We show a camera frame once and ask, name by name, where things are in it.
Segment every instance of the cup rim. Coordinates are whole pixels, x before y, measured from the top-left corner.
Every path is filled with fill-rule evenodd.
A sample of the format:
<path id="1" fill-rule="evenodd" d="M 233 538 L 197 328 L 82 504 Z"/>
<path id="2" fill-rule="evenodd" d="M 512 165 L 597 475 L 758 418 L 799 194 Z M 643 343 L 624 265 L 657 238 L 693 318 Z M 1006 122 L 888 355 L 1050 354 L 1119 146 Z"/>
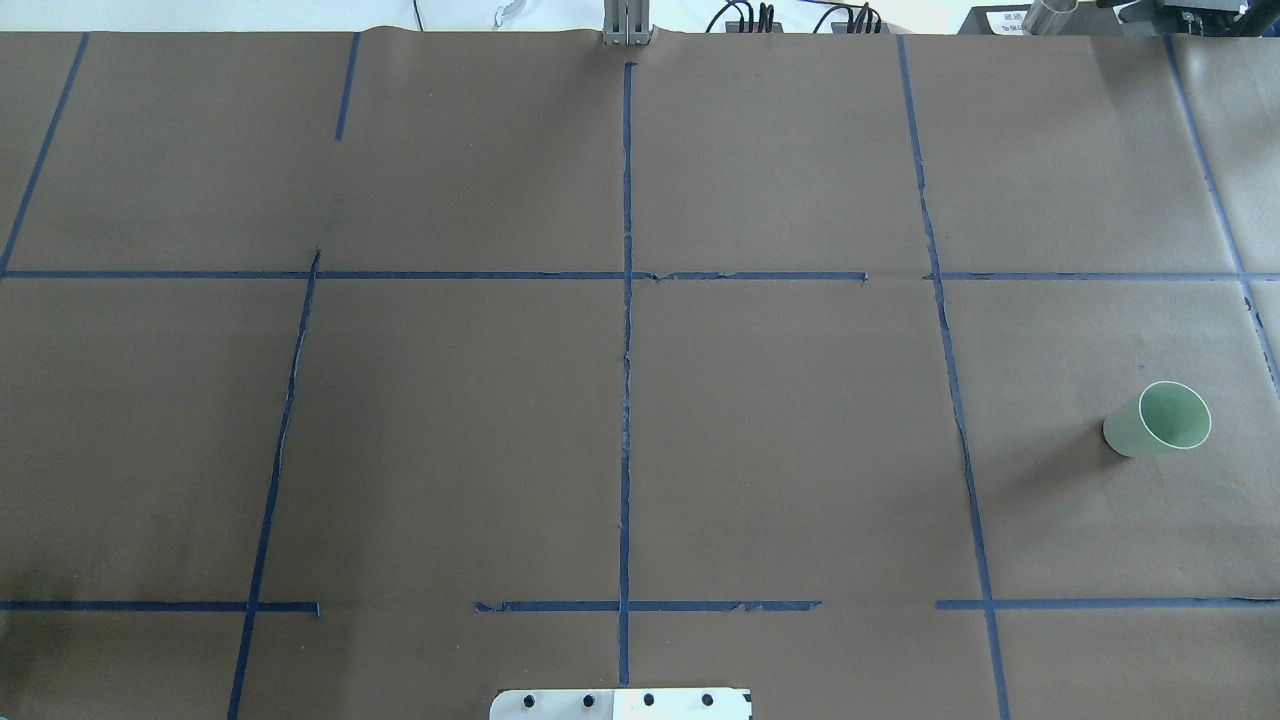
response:
<path id="1" fill-rule="evenodd" d="M 1187 392 L 1192 393 L 1193 396 L 1196 396 L 1196 400 L 1199 400 L 1201 407 L 1204 409 L 1204 418 L 1208 420 L 1208 428 L 1204 430 L 1204 437 L 1202 437 L 1199 439 L 1199 442 L 1197 442 L 1196 445 L 1174 445 L 1171 442 L 1165 442 L 1164 438 L 1161 438 L 1160 436 L 1157 436 L 1151 429 L 1151 427 L 1147 425 L 1147 416 L 1143 415 L 1143 413 L 1142 413 L 1142 401 L 1147 398 L 1147 392 L 1151 391 L 1151 388 L 1153 388 L 1156 386 L 1178 386 L 1178 387 L 1185 389 Z M 1142 392 L 1138 393 L 1138 421 L 1142 423 L 1142 429 L 1147 430 L 1147 434 L 1151 436 L 1151 439 L 1158 442 L 1160 445 L 1162 445 L 1165 447 L 1172 448 L 1172 450 L 1194 450 L 1194 448 L 1204 445 L 1204 441 L 1208 439 L 1210 433 L 1213 432 L 1213 413 L 1210 411 L 1208 402 L 1204 402 L 1204 398 L 1201 397 L 1201 393 L 1196 392 L 1196 388 L 1185 386 L 1185 384 L 1183 384 L 1183 383 L 1180 383 L 1178 380 L 1156 380 L 1156 382 L 1151 383 L 1149 386 L 1142 388 Z"/>

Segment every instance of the wire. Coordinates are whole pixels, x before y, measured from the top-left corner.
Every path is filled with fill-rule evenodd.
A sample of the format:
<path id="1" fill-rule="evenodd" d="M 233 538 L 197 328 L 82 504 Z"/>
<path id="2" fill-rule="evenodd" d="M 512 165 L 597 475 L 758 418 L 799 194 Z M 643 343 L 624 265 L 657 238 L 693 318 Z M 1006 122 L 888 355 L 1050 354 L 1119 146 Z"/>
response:
<path id="1" fill-rule="evenodd" d="M 749 26 L 755 24 L 755 9 L 751 8 L 750 3 L 748 3 L 746 0 L 730 0 L 728 3 L 724 4 L 723 8 L 721 8 L 721 12 L 716 13 L 716 17 L 712 18 L 712 22 L 707 23 L 707 31 L 705 32 L 710 32 L 712 28 L 716 27 L 716 20 L 718 20 L 719 17 L 723 15 L 724 12 L 728 10 L 730 8 L 736 8 L 737 9 L 737 17 L 740 18 L 739 22 L 737 22 L 737 27 L 739 27 L 739 32 L 741 32 L 744 29 L 742 28 L 742 20 L 741 20 L 741 18 L 742 18 L 742 8 L 739 8 L 739 5 L 746 5 L 746 12 L 750 15 Z"/>
<path id="2" fill-rule="evenodd" d="M 822 23 L 827 22 L 827 18 L 829 18 L 831 14 L 835 13 L 836 10 L 846 10 L 849 13 L 849 24 L 845 26 L 845 32 L 849 32 L 849 28 L 854 27 L 854 6 L 852 5 L 832 5 L 831 9 L 828 9 L 826 13 L 822 14 L 820 18 L 818 18 L 818 24 L 813 26 L 813 33 L 812 35 L 818 35 L 818 31 L 822 29 Z"/>

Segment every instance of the white label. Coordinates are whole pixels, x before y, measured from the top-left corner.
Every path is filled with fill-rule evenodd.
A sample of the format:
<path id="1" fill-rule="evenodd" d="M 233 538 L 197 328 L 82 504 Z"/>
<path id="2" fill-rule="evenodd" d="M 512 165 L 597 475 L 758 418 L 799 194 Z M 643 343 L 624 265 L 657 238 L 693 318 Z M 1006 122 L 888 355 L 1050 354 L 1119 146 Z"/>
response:
<path id="1" fill-rule="evenodd" d="M 996 35 L 1027 35 L 1023 29 L 1023 18 L 1027 10 L 996 10 L 987 13 L 987 24 Z"/>

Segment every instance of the metal bracket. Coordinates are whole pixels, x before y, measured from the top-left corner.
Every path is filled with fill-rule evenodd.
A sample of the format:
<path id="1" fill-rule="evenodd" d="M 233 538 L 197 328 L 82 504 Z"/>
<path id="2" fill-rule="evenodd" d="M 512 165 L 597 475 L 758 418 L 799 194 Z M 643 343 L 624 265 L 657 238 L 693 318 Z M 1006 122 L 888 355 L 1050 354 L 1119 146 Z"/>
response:
<path id="1" fill-rule="evenodd" d="M 751 720 L 751 691 L 506 691 L 493 698 L 489 720 Z"/>
<path id="2" fill-rule="evenodd" d="M 605 45 L 649 45 L 649 0 L 604 0 Z"/>

